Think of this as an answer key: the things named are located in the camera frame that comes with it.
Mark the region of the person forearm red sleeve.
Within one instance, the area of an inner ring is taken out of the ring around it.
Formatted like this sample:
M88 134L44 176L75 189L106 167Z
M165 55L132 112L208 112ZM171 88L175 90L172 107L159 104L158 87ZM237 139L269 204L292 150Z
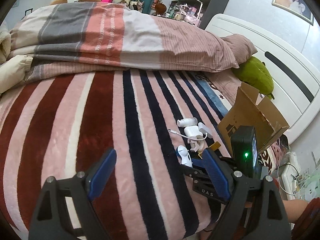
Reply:
M283 204L288 221L294 224L291 239L320 239L320 200L313 198L309 203L305 200L284 200Z

